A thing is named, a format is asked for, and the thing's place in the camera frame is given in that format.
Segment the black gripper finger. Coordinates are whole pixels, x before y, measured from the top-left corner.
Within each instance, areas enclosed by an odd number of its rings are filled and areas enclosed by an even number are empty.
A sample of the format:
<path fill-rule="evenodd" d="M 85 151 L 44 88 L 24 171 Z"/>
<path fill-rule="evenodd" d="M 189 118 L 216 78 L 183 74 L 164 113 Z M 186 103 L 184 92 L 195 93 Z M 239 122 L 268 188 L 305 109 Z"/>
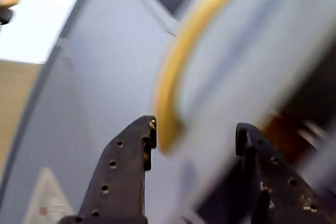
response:
<path fill-rule="evenodd" d="M 258 128 L 237 124 L 236 155 L 251 223 L 333 223 L 333 212 Z"/>
<path fill-rule="evenodd" d="M 147 223 L 145 172 L 156 148 L 156 118 L 142 116 L 104 148 L 79 212 L 59 223 Z"/>

